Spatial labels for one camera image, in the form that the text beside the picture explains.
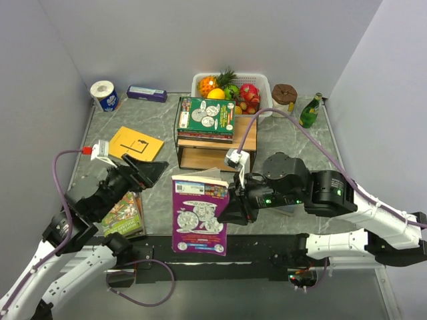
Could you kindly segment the purple back-cover Treehouse book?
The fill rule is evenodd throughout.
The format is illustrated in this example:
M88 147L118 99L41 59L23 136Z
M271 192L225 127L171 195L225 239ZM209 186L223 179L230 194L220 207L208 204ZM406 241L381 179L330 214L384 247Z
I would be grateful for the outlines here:
M220 170L174 175L172 180L172 240L176 253L225 256L227 226L218 218L229 202L228 183Z

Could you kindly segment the green 65-Storey Treehouse book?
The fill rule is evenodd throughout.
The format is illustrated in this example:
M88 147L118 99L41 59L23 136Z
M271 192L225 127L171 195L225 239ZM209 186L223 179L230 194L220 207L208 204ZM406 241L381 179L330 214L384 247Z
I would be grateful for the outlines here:
M126 237L142 231L143 221L135 193L128 192L124 195L103 218L101 226L105 237L112 233L120 233Z

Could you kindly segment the Little Women floral book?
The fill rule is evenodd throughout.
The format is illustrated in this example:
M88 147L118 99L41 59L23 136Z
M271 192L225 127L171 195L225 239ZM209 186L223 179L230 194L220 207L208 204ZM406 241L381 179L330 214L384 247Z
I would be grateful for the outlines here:
M222 139L217 137L196 137L196 136L180 136L178 139L189 140L189 141L204 141L212 143L233 143L233 139Z

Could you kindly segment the red 13-Storey Treehouse book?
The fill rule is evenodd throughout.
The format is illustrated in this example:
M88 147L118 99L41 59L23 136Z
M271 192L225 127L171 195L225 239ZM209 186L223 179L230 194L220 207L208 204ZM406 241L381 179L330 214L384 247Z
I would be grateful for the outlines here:
M214 139L214 140L233 140L233 135L198 133L198 132L178 132L177 135L182 138L190 139Z

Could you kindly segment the green back-cover Treehouse book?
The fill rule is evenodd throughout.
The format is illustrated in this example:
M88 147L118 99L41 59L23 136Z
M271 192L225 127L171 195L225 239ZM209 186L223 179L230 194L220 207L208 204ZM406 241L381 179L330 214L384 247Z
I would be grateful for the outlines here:
M208 135L234 135L234 101L182 97L178 104L177 131Z

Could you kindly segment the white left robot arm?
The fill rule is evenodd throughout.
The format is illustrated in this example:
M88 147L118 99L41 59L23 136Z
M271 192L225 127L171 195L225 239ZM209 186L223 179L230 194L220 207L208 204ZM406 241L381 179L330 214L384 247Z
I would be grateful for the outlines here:
M97 223L128 192L151 189L168 167L166 161L139 161L130 155L124 164L112 162L95 191L77 197L60 192L63 208L42 234L29 264L1 298L2 319L52 319L86 285L114 267L138 264L131 242L119 233L108 235L85 260L65 274L61 270L97 233Z

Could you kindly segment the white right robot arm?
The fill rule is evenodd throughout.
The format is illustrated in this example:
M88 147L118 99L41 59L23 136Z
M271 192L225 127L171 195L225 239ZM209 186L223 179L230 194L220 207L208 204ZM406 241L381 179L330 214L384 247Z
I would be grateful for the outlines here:
M236 169L228 187L229 203L220 223L247 225L262 209L303 205L318 217L337 218L358 226L355 231L329 235L296 235L288 255L293 265L333 257L371 256L380 264L406 267L426 260L422 230L426 215L397 211L367 195L338 171L309 171L295 157L277 152L268 157L261 173L251 173L248 153L230 149L227 166Z

